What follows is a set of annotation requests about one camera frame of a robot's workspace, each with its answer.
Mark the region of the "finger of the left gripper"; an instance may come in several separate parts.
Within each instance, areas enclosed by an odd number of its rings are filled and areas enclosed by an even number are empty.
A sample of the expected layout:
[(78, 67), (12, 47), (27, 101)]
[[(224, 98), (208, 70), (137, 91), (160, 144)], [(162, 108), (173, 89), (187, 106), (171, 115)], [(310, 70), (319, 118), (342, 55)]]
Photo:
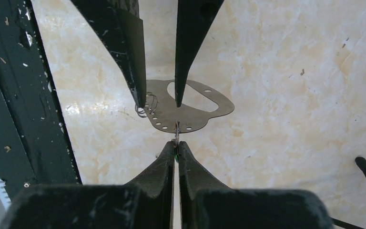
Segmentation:
[(189, 70), (223, 0), (178, 0), (175, 46), (175, 102), (180, 107)]
[(88, 22), (119, 66), (139, 108), (146, 104), (146, 68), (143, 21), (137, 0), (74, 0), (73, 5)]

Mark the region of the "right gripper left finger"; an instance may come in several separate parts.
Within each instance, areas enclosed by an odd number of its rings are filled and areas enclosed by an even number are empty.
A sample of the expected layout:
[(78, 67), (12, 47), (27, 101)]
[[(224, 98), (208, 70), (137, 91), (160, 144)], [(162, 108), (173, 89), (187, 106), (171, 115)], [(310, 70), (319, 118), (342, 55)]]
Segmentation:
[(13, 200), (2, 229), (170, 229), (174, 143), (124, 185), (35, 185)]

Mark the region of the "silver split keyring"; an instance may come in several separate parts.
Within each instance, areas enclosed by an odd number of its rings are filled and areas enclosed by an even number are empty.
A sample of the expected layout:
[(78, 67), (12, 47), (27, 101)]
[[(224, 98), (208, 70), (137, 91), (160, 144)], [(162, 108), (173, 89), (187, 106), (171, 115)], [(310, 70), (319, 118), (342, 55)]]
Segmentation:
[(178, 148), (179, 147), (179, 143), (180, 143), (180, 139), (179, 139), (179, 134), (180, 134), (180, 121), (177, 120), (175, 123), (175, 135), (174, 135), (174, 147)]

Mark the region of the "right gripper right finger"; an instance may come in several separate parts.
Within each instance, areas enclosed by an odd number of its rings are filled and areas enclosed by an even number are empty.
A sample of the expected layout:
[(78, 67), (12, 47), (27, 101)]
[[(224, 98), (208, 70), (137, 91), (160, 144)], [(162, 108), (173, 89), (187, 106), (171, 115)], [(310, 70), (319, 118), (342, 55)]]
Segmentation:
[(299, 189), (230, 188), (194, 157), (178, 149), (184, 229), (331, 229), (333, 222), (316, 194)]

